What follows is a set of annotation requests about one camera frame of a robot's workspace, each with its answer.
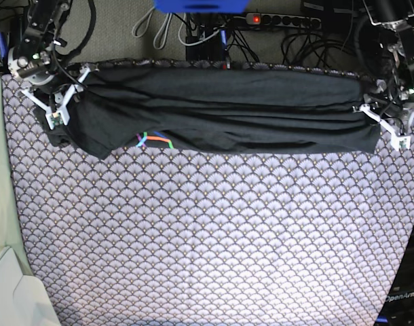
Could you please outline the white plastic bin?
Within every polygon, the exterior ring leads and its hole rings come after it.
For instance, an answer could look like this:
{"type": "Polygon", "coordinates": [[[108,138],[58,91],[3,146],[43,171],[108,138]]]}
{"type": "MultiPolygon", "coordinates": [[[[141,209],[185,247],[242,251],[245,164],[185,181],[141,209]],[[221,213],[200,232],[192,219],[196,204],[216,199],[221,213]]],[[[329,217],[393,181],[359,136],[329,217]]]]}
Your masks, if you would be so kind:
{"type": "Polygon", "coordinates": [[[43,283],[25,275],[11,247],[0,253],[0,325],[59,325],[43,283]]]}

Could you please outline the dark grey T-shirt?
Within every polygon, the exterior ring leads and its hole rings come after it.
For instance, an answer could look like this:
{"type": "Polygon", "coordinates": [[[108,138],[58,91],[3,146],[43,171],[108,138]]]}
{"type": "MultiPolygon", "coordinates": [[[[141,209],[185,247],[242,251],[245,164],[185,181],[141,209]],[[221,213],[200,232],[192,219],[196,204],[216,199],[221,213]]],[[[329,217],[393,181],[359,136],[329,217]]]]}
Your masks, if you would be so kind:
{"type": "Polygon", "coordinates": [[[68,106],[50,143],[100,159],[145,139],[149,147],[207,153],[337,153],[375,150],[380,126],[358,111],[356,79],[279,70],[172,67],[101,69],[68,106]]]}

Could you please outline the fan-patterned tablecloth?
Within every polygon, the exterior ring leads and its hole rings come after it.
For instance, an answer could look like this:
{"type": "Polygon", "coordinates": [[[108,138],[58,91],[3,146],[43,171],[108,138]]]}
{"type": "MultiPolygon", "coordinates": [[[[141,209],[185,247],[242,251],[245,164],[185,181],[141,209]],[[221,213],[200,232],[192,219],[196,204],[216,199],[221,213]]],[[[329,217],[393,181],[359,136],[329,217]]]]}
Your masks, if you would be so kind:
{"type": "MultiPolygon", "coordinates": [[[[221,62],[118,67],[228,70],[221,62]]],[[[245,63],[230,70],[355,73],[245,63]]],[[[145,139],[100,159],[53,146],[2,80],[26,263],[63,325],[372,325],[414,226],[411,148],[207,153],[145,139]]]]}

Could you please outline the black power strip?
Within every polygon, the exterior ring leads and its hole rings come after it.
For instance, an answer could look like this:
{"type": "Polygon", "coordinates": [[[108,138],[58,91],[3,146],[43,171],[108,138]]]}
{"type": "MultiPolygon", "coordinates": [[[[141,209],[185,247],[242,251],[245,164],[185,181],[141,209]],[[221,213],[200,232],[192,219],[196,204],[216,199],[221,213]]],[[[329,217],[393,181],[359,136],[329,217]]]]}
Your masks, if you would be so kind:
{"type": "Polygon", "coordinates": [[[307,16],[247,13],[244,19],[246,23],[251,26],[286,27],[295,29],[309,28],[312,30],[319,30],[322,28],[321,19],[307,16]]]}

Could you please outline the blue box overhead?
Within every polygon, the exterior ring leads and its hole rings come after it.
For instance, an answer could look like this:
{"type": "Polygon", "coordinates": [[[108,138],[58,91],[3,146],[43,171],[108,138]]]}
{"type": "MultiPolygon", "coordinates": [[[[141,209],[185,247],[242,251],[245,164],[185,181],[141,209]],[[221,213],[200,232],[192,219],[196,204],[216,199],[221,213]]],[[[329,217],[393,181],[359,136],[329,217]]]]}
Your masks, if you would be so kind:
{"type": "Polygon", "coordinates": [[[249,0],[155,0],[156,8],[163,13],[220,13],[239,14],[249,0]]]}

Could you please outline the black OpenArm case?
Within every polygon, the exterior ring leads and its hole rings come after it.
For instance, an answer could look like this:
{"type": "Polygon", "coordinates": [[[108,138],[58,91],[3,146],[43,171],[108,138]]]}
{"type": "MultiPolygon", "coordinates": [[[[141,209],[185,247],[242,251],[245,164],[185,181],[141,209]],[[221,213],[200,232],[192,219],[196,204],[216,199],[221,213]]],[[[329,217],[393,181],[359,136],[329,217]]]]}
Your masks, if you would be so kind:
{"type": "Polygon", "coordinates": [[[376,325],[414,325],[414,226],[376,325]]]}

